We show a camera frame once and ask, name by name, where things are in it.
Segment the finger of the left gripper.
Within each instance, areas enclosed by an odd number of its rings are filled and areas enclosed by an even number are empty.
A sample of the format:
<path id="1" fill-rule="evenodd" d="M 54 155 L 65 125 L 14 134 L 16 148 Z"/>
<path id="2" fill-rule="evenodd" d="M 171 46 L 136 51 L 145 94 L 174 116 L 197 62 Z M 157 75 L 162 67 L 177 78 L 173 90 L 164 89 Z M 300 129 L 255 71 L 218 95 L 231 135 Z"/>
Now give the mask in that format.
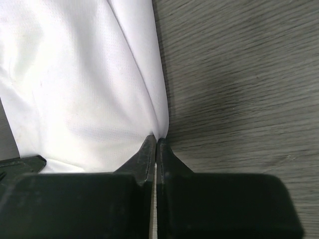
<path id="1" fill-rule="evenodd" d="M 40 155 L 0 161 L 0 185 L 8 186 L 28 173 L 39 173 L 47 161 Z"/>

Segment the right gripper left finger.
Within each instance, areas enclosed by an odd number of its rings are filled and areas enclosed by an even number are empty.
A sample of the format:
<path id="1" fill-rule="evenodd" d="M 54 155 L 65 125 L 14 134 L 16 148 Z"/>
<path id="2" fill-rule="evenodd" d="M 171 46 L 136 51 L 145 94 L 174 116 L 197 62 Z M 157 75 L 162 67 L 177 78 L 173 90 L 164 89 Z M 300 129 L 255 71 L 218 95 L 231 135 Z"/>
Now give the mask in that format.
<path id="1" fill-rule="evenodd" d="M 150 239 L 157 141 L 114 172 L 28 173 L 0 186 L 3 239 Z"/>

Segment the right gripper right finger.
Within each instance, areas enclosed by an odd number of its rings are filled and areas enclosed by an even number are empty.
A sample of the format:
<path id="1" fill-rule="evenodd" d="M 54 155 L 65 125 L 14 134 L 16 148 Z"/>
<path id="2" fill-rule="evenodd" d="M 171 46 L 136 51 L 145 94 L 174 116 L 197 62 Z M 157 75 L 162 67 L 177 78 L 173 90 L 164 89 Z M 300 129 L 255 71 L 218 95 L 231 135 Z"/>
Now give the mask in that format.
<path id="1" fill-rule="evenodd" d="M 195 173 L 168 142 L 157 144 L 160 239 L 301 239 L 304 229 L 276 176 Z"/>

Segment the white t-shirt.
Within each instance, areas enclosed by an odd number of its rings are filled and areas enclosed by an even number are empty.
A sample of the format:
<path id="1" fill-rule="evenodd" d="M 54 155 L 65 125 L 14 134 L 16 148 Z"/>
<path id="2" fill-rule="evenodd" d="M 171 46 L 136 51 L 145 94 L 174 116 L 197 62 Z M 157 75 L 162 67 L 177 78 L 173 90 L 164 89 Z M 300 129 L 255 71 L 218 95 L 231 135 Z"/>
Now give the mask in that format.
<path id="1" fill-rule="evenodd" d="M 19 158 L 114 172 L 168 132 L 152 1 L 1 1 L 0 99 Z"/>

